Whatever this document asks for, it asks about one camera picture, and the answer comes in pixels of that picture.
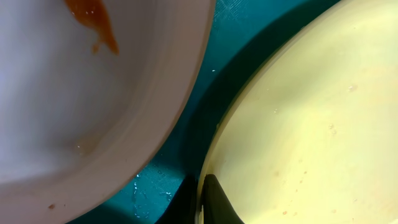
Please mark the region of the light green plate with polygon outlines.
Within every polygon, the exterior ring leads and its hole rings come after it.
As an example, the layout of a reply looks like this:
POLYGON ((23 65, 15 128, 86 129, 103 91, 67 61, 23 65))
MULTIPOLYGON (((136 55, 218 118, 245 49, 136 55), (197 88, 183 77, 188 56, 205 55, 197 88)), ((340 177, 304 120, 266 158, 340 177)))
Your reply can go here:
POLYGON ((340 1, 289 40, 201 174, 244 223, 396 223, 397 0, 340 1))

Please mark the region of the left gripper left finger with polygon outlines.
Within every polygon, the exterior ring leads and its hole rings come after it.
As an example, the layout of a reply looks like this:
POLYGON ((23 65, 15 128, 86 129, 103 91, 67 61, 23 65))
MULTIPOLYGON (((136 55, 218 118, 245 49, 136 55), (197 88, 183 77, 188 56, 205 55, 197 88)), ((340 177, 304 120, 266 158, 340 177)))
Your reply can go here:
POLYGON ((198 181, 187 175, 162 216, 155 224, 194 224, 197 209, 198 181))

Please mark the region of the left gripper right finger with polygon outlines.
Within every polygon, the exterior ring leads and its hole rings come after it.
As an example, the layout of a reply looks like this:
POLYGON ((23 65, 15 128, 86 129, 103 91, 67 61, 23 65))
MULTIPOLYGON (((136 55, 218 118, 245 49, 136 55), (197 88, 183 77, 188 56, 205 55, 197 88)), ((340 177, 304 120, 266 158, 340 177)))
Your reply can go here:
POLYGON ((214 174, 205 176, 201 192, 204 224, 243 224, 214 174))

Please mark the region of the white plate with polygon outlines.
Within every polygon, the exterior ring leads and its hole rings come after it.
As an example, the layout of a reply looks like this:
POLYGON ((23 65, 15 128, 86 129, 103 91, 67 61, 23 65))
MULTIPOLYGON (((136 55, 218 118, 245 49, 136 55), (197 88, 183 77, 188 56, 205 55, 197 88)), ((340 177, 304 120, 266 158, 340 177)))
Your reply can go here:
POLYGON ((119 47, 64 1, 1 2, 1 222, 66 223, 159 150, 198 75, 214 1, 105 0, 119 47))

